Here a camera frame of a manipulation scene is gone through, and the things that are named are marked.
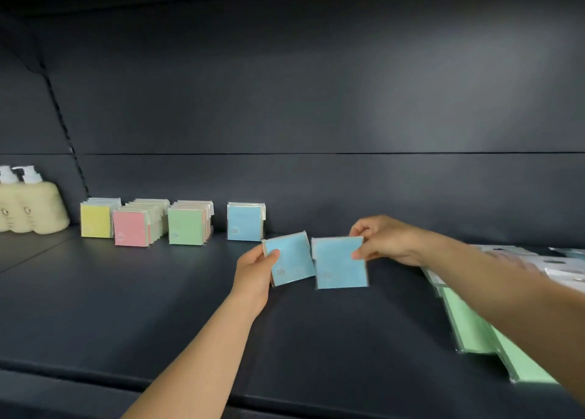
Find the cream bottle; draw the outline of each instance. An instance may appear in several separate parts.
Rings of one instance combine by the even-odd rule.
[[[30,221],[25,209],[20,203],[20,193],[25,184],[18,180],[18,176],[12,172],[10,166],[0,166],[0,230],[8,226],[15,233],[27,233],[32,231]]]
[[[33,231],[37,234],[51,234],[67,228],[69,216],[57,186],[43,181],[34,166],[16,166],[12,169],[24,171],[22,178],[25,183],[19,198]]]

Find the pump bottle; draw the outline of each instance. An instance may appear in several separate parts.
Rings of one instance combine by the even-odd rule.
[[[16,166],[12,169],[24,171],[22,178],[25,183],[19,198],[33,231],[51,234],[67,228],[69,217],[57,186],[43,181],[34,166]]]
[[[29,218],[20,203],[20,194],[24,186],[25,184],[11,171],[10,166],[0,166],[0,211],[8,229],[15,233],[32,231]]]

